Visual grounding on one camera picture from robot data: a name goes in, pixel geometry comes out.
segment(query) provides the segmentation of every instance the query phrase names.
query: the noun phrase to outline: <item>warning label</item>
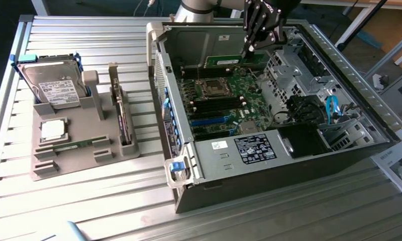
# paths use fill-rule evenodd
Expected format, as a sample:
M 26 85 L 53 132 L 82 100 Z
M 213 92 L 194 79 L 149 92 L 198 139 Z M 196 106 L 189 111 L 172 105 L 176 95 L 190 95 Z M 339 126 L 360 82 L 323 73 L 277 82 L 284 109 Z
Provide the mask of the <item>warning label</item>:
M 245 164 L 276 158 L 265 134 L 236 138 L 233 141 Z
M 68 104 L 78 101 L 72 80 L 38 83 L 38 86 L 50 105 Z

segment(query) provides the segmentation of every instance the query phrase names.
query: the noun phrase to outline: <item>blue cable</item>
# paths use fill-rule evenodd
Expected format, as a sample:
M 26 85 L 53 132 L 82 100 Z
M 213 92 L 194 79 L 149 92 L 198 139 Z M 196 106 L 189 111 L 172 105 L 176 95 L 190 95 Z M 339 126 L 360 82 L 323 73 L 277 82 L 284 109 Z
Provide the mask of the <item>blue cable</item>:
M 337 107 L 337 99 L 335 95 L 329 95 L 325 98 L 325 116 L 327 116 L 327 124 L 329 124 L 329 103 L 332 102 L 332 113 L 337 113 L 337 115 L 342 115 L 340 111 L 339 111 L 339 107 Z

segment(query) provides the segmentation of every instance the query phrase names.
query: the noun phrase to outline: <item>blue pcie slot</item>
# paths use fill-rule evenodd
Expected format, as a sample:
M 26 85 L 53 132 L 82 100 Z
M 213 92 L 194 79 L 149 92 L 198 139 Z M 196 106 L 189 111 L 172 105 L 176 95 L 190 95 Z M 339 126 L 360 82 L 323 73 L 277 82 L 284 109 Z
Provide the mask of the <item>blue pcie slot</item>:
M 190 127 L 207 126 L 213 124 L 223 124 L 228 121 L 229 116 L 216 117 L 212 119 L 193 120 L 189 124 Z

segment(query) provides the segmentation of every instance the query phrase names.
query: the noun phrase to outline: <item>aluminum table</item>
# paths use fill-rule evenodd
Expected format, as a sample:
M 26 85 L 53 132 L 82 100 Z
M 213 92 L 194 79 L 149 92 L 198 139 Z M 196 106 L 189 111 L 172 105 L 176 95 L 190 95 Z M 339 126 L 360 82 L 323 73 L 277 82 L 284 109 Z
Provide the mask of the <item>aluminum table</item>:
M 145 65 L 145 24 L 165 18 L 21 18 L 11 54 L 81 55 L 108 91 L 118 63 L 141 157 L 33 182 L 33 95 L 7 66 L 0 90 L 0 240 L 73 221 L 100 240 L 402 240 L 402 193 L 370 160 L 267 193 L 173 213 Z

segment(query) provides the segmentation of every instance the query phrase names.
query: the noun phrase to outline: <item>side panel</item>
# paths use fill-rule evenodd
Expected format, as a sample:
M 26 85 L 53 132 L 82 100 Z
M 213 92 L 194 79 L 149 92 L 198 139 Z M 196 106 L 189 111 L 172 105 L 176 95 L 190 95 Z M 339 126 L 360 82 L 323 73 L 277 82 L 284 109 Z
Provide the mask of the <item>side panel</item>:
M 305 182 L 335 174 L 370 157 L 391 144 L 329 155 L 304 162 L 265 169 L 220 181 L 188 187 L 177 198 L 176 213 L 182 213 L 213 204 Z

